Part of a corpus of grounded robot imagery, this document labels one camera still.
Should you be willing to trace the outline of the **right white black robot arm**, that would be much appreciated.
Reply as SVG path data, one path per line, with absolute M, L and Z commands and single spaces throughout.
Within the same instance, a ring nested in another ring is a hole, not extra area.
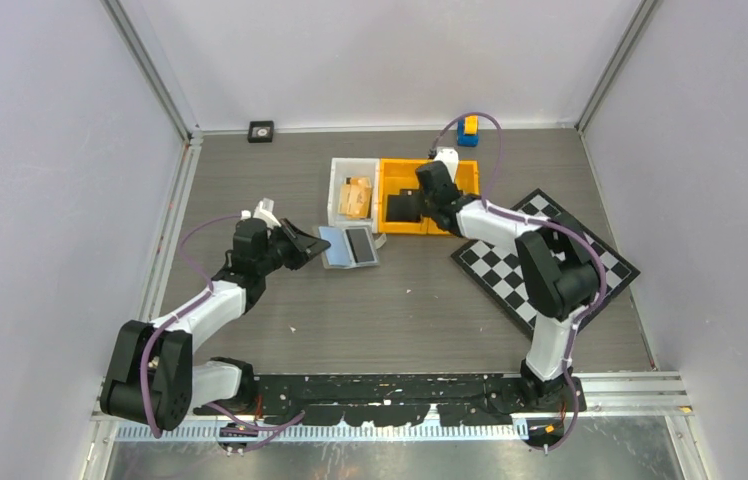
M 572 379 L 574 341 L 583 319 L 601 305 L 608 285 L 599 254 L 577 222 L 519 214 L 460 192 L 446 164 L 429 161 L 415 170 L 421 215 L 455 236 L 514 254 L 528 303 L 537 312 L 525 357 L 521 397 L 546 410 L 561 395 L 559 379 Z

